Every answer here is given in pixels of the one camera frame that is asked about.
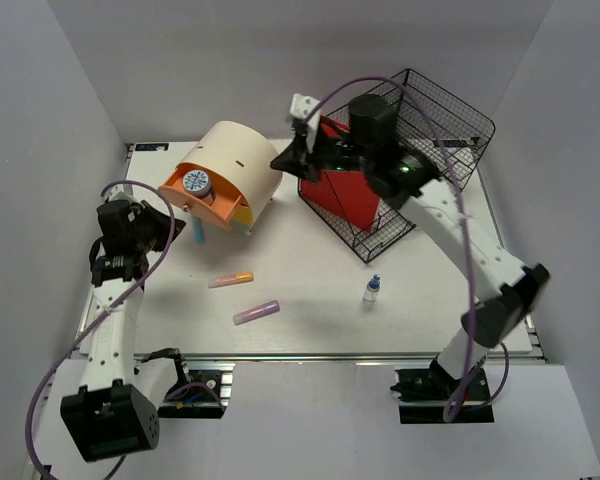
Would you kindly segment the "blue white round jar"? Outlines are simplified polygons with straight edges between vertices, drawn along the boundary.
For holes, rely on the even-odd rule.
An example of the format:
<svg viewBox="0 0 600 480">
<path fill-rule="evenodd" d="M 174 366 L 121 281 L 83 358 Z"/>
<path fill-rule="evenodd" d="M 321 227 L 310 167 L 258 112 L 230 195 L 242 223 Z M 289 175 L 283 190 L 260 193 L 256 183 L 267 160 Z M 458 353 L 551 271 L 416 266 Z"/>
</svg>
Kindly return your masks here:
<svg viewBox="0 0 600 480">
<path fill-rule="evenodd" d="M 206 203 L 215 201 L 211 177 L 204 170 L 190 170 L 182 178 L 184 191 L 193 197 Z"/>
</svg>

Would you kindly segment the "peach top drawer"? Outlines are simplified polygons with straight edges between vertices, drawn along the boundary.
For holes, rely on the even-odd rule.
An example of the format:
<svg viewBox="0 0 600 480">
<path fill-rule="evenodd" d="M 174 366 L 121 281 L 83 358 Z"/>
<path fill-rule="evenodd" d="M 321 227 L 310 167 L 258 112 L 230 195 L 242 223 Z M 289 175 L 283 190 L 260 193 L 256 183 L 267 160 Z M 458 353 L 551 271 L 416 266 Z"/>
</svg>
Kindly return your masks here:
<svg viewBox="0 0 600 480">
<path fill-rule="evenodd" d="M 215 191 L 213 203 L 206 203 L 184 191 L 182 178 L 188 171 L 195 169 L 204 170 L 211 177 Z M 235 208 L 240 203 L 249 206 L 244 195 L 231 182 L 205 167 L 191 163 L 178 164 L 171 176 L 158 187 L 158 190 L 174 207 L 227 231 L 232 231 L 229 221 Z"/>
</svg>

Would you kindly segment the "red file folder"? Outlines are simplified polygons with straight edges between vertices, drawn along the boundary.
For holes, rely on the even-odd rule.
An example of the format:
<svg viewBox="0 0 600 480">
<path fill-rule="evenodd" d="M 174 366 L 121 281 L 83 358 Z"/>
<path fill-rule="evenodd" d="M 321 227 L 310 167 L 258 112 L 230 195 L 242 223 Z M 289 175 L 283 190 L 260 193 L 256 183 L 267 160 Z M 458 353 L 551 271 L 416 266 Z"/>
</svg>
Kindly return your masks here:
<svg viewBox="0 0 600 480">
<path fill-rule="evenodd" d="M 349 127 L 325 115 L 320 124 Z M 367 185 L 362 172 L 325 171 L 321 180 L 312 183 L 299 181 L 299 195 L 327 212 L 347 221 L 351 226 L 370 232 L 378 212 L 380 197 Z"/>
</svg>

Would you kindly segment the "cream semicircular drawer box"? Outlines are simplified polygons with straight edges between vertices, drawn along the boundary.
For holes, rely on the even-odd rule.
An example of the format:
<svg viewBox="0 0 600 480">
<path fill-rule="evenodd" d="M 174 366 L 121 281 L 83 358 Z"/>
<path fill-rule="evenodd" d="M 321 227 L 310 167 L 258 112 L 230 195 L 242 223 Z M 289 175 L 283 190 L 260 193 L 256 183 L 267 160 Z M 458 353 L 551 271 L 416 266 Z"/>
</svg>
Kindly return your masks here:
<svg viewBox="0 0 600 480">
<path fill-rule="evenodd" d="M 282 181 L 282 174 L 270 168 L 277 155 L 273 144 L 259 132 L 233 121 L 220 121 L 178 164 L 205 167 L 237 187 L 251 208 L 252 232 Z"/>
</svg>

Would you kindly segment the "yellow bottom drawer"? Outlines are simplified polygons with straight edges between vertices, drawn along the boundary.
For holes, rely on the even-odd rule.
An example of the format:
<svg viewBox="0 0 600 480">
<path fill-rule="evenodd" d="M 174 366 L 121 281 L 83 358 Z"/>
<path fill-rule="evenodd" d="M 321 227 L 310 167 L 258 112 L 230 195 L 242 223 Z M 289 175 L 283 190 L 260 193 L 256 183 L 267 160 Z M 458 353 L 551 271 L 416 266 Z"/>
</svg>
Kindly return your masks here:
<svg viewBox="0 0 600 480">
<path fill-rule="evenodd" d="M 235 208 L 229 224 L 234 232 L 249 235 L 253 226 L 253 216 L 250 207 L 240 203 Z"/>
</svg>

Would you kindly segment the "small blue capped bottle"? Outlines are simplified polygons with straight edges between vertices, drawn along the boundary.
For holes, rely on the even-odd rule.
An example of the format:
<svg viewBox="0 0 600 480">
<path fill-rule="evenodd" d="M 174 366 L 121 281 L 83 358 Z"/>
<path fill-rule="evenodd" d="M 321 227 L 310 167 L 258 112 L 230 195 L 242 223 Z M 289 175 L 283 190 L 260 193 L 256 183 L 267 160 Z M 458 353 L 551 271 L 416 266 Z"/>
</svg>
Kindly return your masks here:
<svg viewBox="0 0 600 480">
<path fill-rule="evenodd" d="M 373 304 L 378 296 L 381 286 L 381 276 L 374 274 L 367 282 L 365 291 L 362 297 L 364 304 Z"/>
</svg>

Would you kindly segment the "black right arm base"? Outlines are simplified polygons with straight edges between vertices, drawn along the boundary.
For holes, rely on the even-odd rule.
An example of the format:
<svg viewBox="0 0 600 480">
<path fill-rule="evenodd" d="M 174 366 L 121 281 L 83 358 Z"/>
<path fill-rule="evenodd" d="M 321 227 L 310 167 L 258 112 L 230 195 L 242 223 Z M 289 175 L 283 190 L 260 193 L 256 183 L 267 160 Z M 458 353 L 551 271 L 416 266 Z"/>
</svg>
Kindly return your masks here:
<svg viewBox="0 0 600 480">
<path fill-rule="evenodd" d="M 390 392 L 398 401 L 400 423 L 403 425 L 443 424 L 443 410 L 453 388 L 450 388 L 429 368 L 406 368 L 396 371 L 396 382 Z M 458 424 L 491 424 L 495 422 L 489 382 L 483 368 L 472 374 L 463 405 L 453 422 Z"/>
</svg>

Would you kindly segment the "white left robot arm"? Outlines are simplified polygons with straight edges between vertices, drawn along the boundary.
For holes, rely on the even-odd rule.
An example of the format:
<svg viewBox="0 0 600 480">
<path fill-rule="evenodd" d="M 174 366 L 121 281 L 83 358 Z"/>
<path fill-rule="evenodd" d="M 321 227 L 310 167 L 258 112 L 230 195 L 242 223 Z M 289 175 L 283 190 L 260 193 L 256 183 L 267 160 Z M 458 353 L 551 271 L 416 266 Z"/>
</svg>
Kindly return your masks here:
<svg viewBox="0 0 600 480">
<path fill-rule="evenodd" d="M 90 255 L 94 291 L 87 364 L 77 392 L 63 397 L 60 406 L 61 418 L 87 462 L 156 448 L 164 397 L 185 396 L 192 378 L 174 348 L 134 359 L 144 296 L 143 287 L 135 283 L 149 269 L 148 253 L 163 251 L 184 222 L 170 220 L 126 194 L 99 206 L 97 219 L 102 236 Z"/>
</svg>

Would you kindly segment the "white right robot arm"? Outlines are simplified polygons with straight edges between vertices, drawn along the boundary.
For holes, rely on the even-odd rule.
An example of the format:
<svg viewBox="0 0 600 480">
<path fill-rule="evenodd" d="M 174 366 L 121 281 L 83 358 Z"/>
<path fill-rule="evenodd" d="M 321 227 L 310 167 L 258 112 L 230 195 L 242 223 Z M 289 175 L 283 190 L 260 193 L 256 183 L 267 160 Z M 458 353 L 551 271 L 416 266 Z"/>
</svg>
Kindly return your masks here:
<svg viewBox="0 0 600 480">
<path fill-rule="evenodd" d="M 397 113 L 379 95 L 348 104 L 349 123 L 333 135 L 324 128 L 317 99 L 293 95 L 289 119 L 294 138 L 271 161 L 272 169 L 317 182 L 325 171 L 357 171 L 387 205 L 419 227 L 469 283 L 461 327 L 431 363 L 431 384 L 452 399 L 467 374 L 534 309 L 550 274 L 507 252 L 457 204 L 458 190 L 421 151 L 403 143 Z"/>
</svg>

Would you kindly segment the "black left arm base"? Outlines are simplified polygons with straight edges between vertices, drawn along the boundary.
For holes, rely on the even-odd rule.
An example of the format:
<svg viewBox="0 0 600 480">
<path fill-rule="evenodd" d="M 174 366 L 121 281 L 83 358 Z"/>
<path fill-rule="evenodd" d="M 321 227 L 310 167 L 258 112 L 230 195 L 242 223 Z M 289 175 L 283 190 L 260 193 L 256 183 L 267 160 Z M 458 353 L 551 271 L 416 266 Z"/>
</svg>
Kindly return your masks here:
<svg viewBox="0 0 600 480">
<path fill-rule="evenodd" d="M 230 396 L 229 371 L 196 367 L 177 348 L 164 348 L 136 360 L 134 379 L 156 405 L 160 419 L 221 419 Z"/>
</svg>

